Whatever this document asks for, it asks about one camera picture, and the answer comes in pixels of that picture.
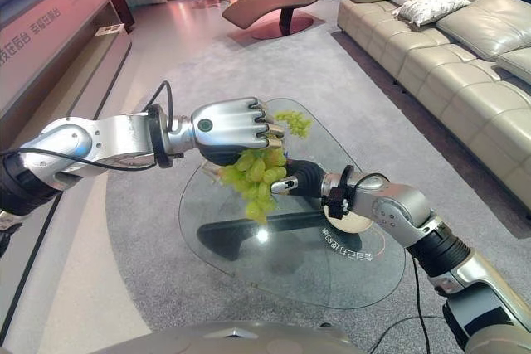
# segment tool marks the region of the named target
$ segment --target chair base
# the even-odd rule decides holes
[[[293,35],[311,27],[314,19],[311,17],[293,17],[291,19],[290,30],[287,31],[280,27],[279,22],[270,22],[254,29],[251,33],[252,37],[258,40],[277,39],[279,37]]]

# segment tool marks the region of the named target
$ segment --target floor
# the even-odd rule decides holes
[[[335,18],[338,1],[320,1],[306,11],[321,18]],[[136,26],[131,33],[133,47],[101,117],[133,112],[176,64],[207,51],[216,36],[234,32],[235,27],[219,17],[224,7],[215,0],[186,0],[137,9]],[[371,65],[370,59],[352,41],[340,34],[336,40],[354,59],[359,59],[362,67],[367,67],[368,74],[373,74],[371,77],[380,82],[377,84],[381,84],[384,92],[387,90],[392,101],[422,133],[438,142],[440,150],[449,148],[447,159],[455,160],[452,164],[462,172],[461,176],[464,175],[491,209],[494,207],[499,218],[514,221],[516,233],[512,231],[513,234],[522,237],[528,234],[521,206],[504,194],[470,155],[455,143],[449,144],[451,138],[441,133],[414,100],[400,96],[399,90],[392,88],[392,81],[386,80],[388,75]],[[84,205],[76,206],[75,210],[66,209],[67,205],[58,209],[60,214],[76,212],[76,220],[61,220],[46,236],[7,336],[5,347],[10,351],[17,354],[92,352],[149,333],[129,300],[114,260],[105,219],[106,184],[107,176],[103,175],[83,181],[67,192],[66,195],[78,198]],[[65,230],[71,233],[66,236]],[[57,273],[57,260],[42,254],[57,252],[59,241],[63,255]],[[57,274],[56,280],[43,284],[53,273]],[[43,290],[50,297],[49,303],[42,303]]]

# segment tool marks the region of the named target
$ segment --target gray carpet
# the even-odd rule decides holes
[[[478,248],[531,301],[529,240],[514,238],[452,166],[334,40],[334,19],[276,41],[219,37],[208,52],[176,65],[177,113],[238,96],[290,97],[327,127],[364,171],[422,190],[465,242]],[[227,319],[262,319],[315,327],[330,322],[367,349],[400,318],[416,315],[411,261],[389,297],[366,308],[336,310],[280,298],[249,287],[198,259],[179,230],[178,204],[201,164],[196,152],[172,169],[110,175],[107,217],[120,273],[153,330]],[[424,314],[441,314],[443,300],[421,276]],[[441,320],[427,320],[433,352],[460,349]],[[418,321],[395,327],[377,352],[423,352]]]

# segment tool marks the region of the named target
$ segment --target beige leather sofa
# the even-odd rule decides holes
[[[338,25],[531,209],[531,5],[470,0],[413,29],[386,0],[342,0]]]

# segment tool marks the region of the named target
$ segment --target white sign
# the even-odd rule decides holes
[[[2,115],[108,1],[42,0],[0,31]]]

